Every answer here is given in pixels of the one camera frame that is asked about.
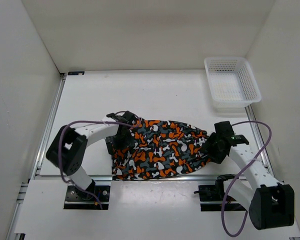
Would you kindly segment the orange camouflage shorts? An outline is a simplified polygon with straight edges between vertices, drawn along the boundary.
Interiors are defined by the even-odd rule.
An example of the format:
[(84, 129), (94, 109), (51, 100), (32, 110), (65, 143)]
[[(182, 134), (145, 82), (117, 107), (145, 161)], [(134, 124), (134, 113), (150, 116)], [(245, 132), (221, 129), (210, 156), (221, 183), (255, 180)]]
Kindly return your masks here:
[(211, 160), (203, 146), (205, 130), (179, 121), (141, 119), (130, 130), (134, 147), (111, 156), (114, 181), (165, 179), (193, 173)]

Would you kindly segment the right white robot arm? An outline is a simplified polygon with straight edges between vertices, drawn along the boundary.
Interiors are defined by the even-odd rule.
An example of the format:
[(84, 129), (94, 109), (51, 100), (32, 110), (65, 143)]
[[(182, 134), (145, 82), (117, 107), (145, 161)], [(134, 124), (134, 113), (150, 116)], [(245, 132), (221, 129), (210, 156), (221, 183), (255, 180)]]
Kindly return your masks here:
[(212, 162), (220, 164), (230, 158), (240, 171), (218, 176), (213, 185), (200, 185), (200, 200), (221, 201), (224, 212), (231, 197), (246, 211), (246, 217), (257, 230), (292, 226), (295, 222), (293, 188), (267, 172), (249, 141), (242, 134), (236, 135), (229, 121), (215, 123), (214, 128), (206, 141)]

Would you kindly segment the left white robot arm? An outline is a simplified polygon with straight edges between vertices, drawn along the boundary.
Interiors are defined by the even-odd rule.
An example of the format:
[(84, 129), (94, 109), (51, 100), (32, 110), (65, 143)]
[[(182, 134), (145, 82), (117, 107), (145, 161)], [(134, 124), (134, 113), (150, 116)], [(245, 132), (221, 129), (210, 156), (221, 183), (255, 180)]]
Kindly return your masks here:
[(99, 121), (73, 121), (59, 129), (45, 158), (59, 169), (64, 183), (71, 183), (83, 200), (90, 200), (95, 196), (95, 181), (82, 167), (86, 149), (106, 138), (122, 139), (140, 122), (130, 111), (109, 113)]

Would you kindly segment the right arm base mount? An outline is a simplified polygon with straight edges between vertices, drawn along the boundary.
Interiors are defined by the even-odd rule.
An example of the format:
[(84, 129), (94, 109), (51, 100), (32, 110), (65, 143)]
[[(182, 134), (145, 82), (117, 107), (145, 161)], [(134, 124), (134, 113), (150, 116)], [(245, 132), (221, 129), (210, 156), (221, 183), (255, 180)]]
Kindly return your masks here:
[[(234, 177), (234, 174), (220, 175), (214, 184), (198, 186), (198, 190), (193, 193), (199, 195), (201, 212), (220, 212), (222, 210), (222, 201), (225, 193), (223, 183), (227, 180), (232, 180)], [(244, 207), (231, 196), (227, 196), (224, 210), (228, 212), (245, 211)]]

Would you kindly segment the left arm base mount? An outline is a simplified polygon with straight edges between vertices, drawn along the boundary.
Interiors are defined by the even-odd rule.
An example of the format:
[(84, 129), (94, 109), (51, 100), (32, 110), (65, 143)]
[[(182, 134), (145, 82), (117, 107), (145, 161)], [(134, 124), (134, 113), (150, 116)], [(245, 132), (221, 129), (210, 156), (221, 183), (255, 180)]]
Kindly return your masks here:
[(110, 185), (95, 185), (94, 196), (79, 191), (75, 186), (68, 185), (65, 193), (63, 208), (65, 210), (108, 210), (110, 201)]

